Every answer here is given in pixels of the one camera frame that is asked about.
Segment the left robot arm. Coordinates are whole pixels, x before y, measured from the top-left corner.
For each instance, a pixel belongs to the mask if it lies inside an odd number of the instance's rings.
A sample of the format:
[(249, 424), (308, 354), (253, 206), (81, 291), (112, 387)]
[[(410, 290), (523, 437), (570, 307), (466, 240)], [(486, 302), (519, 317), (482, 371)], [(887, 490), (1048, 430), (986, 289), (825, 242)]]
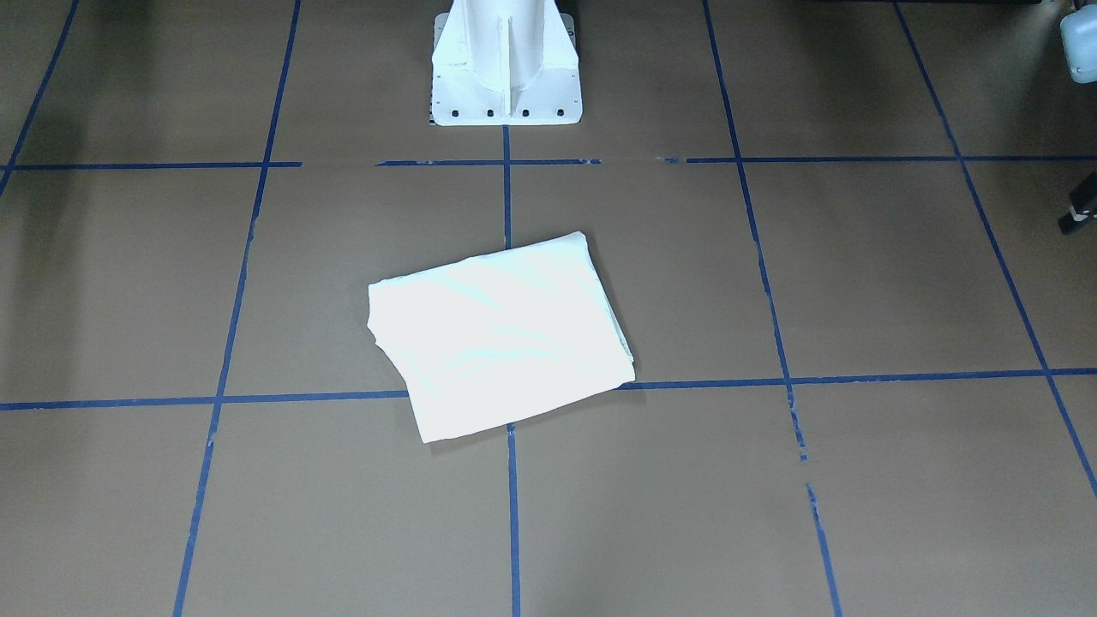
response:
[[(1094, 1), (1072, 1), (1072, 12), (1059, 22), (1070, 78), (1076, 83), (1096, 81), (1096, 5)], [(1076, 233), (1096, 214), (1096, 172), (1070, 191), (1068, 210), (1058, 220), (1063, 235)]]

